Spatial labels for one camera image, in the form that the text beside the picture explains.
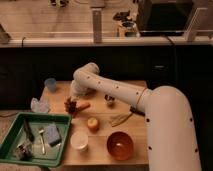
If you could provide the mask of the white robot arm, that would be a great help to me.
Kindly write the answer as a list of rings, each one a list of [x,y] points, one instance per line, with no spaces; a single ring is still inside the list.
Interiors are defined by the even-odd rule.
[[[150,90],[99,76],[88,63],[73,73],[73,95],[101,91],[145,114],[150,171],[202,171],[193,114],[187,97],[177,88]]]

